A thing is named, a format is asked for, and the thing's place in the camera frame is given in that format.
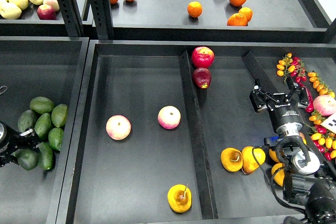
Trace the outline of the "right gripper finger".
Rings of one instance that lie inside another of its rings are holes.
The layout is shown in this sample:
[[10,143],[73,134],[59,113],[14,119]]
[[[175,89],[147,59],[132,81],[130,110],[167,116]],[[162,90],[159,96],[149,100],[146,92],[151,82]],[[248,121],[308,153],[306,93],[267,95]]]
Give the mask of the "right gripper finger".
[[298,83],[294,82],[290,77],[286,79],[286,84],[290,90],[288,94],[286,94],[286,102],[292,100],[292,96],[296,94],[299,98],[297,102],[297,106],[299,108],[307,108],[310,104],[307,89],[305,87],[300,86]]
[[275,97],[271,93],[261,88],[259,78],[255,79],[254,89],[250,92],[249,98],[255,112],[267,110],[268,102],[275,100]]

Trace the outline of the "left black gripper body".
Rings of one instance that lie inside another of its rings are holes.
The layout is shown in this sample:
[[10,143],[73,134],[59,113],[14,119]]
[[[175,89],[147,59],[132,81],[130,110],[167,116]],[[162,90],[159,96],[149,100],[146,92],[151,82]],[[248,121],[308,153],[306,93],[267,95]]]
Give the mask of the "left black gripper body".
[[1,161],[17,161],[13,153],[18,150],[20,137],[19,132],[1,122]]

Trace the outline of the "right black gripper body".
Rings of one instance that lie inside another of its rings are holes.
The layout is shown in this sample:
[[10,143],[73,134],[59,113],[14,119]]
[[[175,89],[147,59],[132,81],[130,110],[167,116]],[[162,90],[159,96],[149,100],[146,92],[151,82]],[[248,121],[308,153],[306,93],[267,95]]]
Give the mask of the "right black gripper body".
[[302,129],[299,109],[306,108],[306,100],[297,102],[287,94],[276,93],[267,100],[267,107],[275,133],[298,133]]

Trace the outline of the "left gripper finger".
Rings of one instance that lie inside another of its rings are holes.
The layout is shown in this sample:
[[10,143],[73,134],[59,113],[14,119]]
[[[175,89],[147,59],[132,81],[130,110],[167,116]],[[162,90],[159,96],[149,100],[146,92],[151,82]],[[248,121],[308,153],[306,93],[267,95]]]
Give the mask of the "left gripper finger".
[[0,159],[1,159],[0,161],[1,167],[4,167],[6,164],[11,163],[19,165],[17,158],[12,154],[6,154],[4,156],[1,156]]
[[37,151],[37,145],[39,143],[40,138],[32,127],[27,128],[18,135],[17,147],[19,149]]

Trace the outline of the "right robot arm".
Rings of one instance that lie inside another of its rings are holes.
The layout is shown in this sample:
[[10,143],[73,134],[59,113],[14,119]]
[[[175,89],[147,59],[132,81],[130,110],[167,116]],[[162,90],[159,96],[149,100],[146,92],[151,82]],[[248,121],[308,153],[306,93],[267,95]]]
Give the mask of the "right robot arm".
[[304,214],[305,223],[335,223],[335,183],[300,135],[304,123],[299,109],[308,105],[306,89],[291,79],[286,82],[289,93],[269,93],[255,79],[249,95],[256,112],[268,111],[277,134],[264,139],[264,146],[273,150],[281,163],[274,173],[284,172],[283,198],[276,200]]

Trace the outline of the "yellow pear under arm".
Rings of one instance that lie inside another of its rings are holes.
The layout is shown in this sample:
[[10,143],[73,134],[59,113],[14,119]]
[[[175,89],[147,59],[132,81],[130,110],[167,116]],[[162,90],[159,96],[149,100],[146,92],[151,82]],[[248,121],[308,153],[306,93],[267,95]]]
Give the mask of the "yellow pear under arm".
[[281,161],[279,161],[279,159],[277,158],[276,152],[274,150],[269,149],[269,156],[274,162],[281,163]]

